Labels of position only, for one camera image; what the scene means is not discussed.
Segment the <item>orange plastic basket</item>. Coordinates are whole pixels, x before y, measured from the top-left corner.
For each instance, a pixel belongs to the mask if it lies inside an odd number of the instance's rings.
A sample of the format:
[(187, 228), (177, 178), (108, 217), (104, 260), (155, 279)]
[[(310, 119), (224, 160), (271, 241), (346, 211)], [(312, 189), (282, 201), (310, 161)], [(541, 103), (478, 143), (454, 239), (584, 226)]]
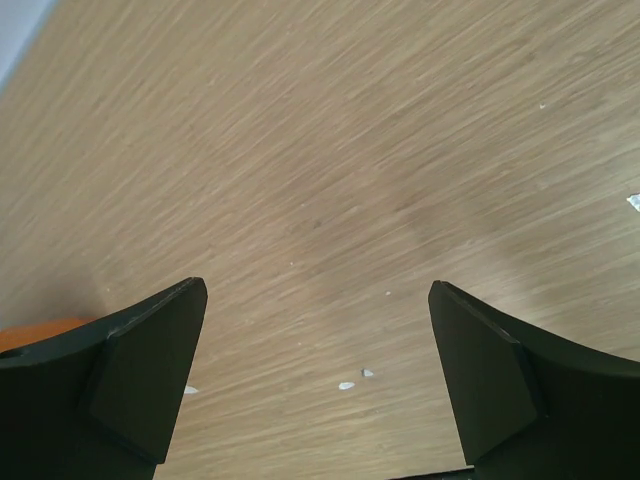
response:
[(89, 318), (64, 318), (33, 325), (14, 326), (0, 333), (1, 352), (22, 348), (91, 323)]

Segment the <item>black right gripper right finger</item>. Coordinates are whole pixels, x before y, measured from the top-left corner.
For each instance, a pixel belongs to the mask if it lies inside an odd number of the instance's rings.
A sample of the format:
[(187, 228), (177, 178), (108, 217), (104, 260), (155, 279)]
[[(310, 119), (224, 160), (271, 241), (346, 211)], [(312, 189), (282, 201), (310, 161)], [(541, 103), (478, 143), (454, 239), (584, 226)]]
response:
[(434, 282), (428, 303), (475, 478), (638, 478), (638, 362), (526, 323), (449, 282)]

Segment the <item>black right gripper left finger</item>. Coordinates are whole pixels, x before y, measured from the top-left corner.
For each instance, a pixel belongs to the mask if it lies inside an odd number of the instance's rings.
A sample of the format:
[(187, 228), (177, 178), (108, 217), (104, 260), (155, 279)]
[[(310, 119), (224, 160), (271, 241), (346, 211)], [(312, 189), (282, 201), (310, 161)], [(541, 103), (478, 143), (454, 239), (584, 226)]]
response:
[(1, 356), (4, 479), (151, 479), (165, 462), (207, 305), (187, 278)]

